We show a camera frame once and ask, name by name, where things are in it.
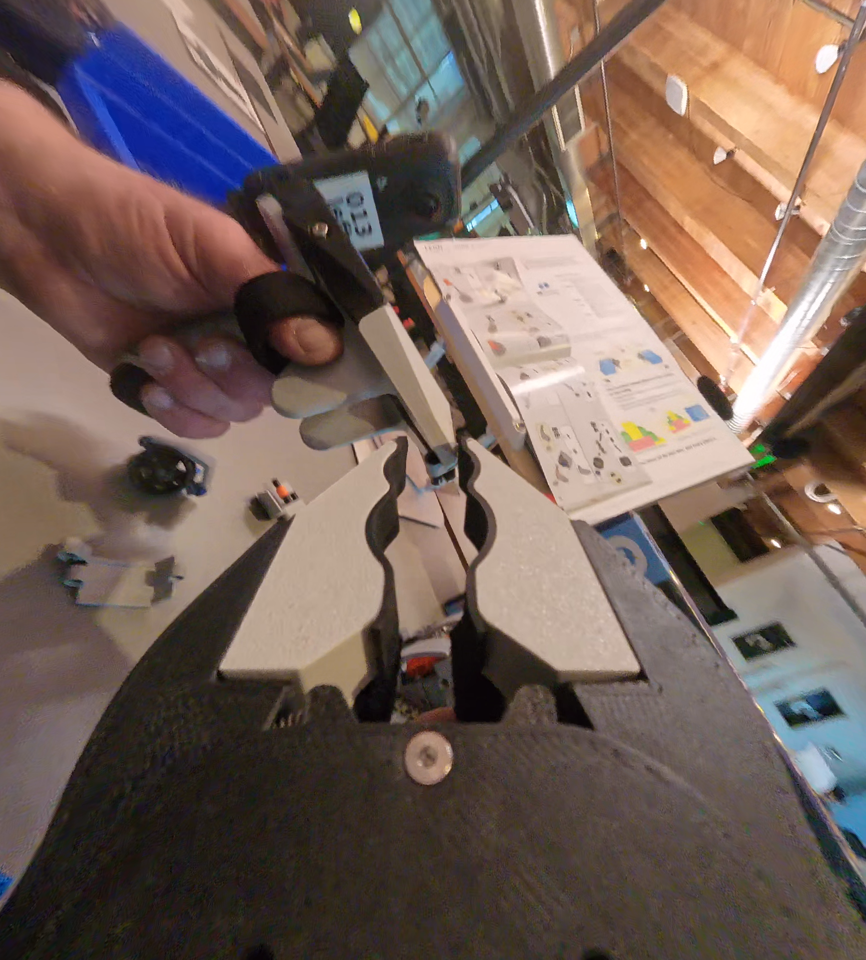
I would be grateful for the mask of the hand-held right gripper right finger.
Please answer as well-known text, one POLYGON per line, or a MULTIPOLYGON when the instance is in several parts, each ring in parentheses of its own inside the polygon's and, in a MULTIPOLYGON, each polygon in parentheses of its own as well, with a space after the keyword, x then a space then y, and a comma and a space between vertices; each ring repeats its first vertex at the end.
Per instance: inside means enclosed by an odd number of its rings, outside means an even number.
POLYGON ((461 701, 526 686, 635 680, 626 632, 568 515, 461 438, 463 533, 475 549, 461 619, 461 701))

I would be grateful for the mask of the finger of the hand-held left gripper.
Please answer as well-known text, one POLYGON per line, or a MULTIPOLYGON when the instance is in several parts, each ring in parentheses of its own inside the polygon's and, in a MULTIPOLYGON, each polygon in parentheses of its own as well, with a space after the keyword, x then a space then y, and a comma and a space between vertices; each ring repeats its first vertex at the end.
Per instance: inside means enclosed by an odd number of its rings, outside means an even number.
POLYGON ((384 305, 368 313, 359 320, 358 330, 391 382, 417 437, 438 457, 453 456, 457 439, 449 400, 392 307, 384 305))

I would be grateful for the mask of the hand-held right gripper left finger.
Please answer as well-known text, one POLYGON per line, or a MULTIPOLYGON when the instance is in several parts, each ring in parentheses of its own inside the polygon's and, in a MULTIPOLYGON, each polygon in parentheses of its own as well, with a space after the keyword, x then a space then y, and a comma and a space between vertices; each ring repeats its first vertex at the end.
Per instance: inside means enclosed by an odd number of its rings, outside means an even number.
POLYGON ((399 533, 408 442, 385 442, 299 509, 219 666, 227 680, 388 686, 401 638, 387 550, 399 533))

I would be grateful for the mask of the person's left hand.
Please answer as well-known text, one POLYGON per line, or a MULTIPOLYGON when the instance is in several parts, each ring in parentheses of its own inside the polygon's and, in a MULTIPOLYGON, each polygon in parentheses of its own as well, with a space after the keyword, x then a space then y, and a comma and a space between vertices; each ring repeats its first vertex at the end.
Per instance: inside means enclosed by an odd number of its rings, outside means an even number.
POLYGON ((229 216, 93 150, 0 78, 0 288, 105 373, 133 355, 141 406, 176 436, 220 437, 271 404, 240 342, 172 332, 277 269, 229 216))

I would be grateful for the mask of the blue cardboard box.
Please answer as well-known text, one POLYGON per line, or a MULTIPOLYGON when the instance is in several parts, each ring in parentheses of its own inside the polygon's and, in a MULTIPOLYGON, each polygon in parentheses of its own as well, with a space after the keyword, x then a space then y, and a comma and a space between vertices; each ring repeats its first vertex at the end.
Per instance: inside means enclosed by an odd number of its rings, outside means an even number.
POLYGON ((596 529, 630 566, 654 586, 674 582, 672 567, 638 513, 622 513, 597 524, 596 529))

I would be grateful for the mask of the small grey orange brick assembly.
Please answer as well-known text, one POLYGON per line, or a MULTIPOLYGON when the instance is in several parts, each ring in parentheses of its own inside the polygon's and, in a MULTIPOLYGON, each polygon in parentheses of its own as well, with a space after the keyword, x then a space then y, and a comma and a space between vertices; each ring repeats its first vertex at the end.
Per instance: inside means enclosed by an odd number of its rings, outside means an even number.
POLYGON ((273 478, 249 501, 249 511, 258 522, 287 522, 305 505, 295 488, 273 478))

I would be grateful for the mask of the large grey tracked brick vehicle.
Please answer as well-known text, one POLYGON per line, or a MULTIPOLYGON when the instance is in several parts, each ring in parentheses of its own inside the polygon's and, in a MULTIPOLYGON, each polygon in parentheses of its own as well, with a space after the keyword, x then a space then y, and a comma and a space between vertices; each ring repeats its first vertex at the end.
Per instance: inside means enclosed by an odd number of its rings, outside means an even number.
POLYGON ((400 722, 454 707, 450 630, 440 626, 405 638, 393 716, 400 722))

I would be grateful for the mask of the instruction booklet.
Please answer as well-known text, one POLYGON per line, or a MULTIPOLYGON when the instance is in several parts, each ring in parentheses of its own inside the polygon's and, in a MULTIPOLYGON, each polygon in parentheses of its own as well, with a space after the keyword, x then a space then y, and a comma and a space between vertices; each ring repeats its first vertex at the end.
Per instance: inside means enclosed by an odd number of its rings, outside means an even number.
POLYGON ((571 519, 608 521, 751 466, 576 237, 441 239, 415 249, 491 432, 534 458, 571 519))

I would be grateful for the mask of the dark metal pole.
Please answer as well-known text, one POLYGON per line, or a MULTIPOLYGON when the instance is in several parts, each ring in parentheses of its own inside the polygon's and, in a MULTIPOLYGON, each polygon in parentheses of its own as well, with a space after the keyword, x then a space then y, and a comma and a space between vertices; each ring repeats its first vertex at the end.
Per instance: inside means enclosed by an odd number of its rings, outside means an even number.
POLYGON ((552 79, 502 121, 491 138, 463 163, 463 184, 473 182, 517 139, 522 138, 561 98, 595 67, 604 62, 630 34, 665 4, 664 1, 630 1, 552 79))

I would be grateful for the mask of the blue storage bin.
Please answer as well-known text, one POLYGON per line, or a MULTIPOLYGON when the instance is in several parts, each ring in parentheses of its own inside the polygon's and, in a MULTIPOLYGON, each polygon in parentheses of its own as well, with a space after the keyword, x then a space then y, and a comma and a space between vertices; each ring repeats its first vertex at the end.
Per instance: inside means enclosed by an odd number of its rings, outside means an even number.
POLYGON ((274 154, 124 24, 86 31, 56 86, 79 136, 134 171, 223 207, 274 154))

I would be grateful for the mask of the silver metal duct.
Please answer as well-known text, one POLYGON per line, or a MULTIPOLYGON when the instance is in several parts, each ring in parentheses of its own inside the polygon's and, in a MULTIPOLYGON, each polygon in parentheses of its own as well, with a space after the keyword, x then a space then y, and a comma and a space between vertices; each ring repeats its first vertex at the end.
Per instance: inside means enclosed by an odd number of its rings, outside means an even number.
POLYGON ((733 402, 727 423, 733 433, 743 432, 756 418, 796 355, 812 341, 865 263, 866 158, 817 246, 774 339, 733 402))

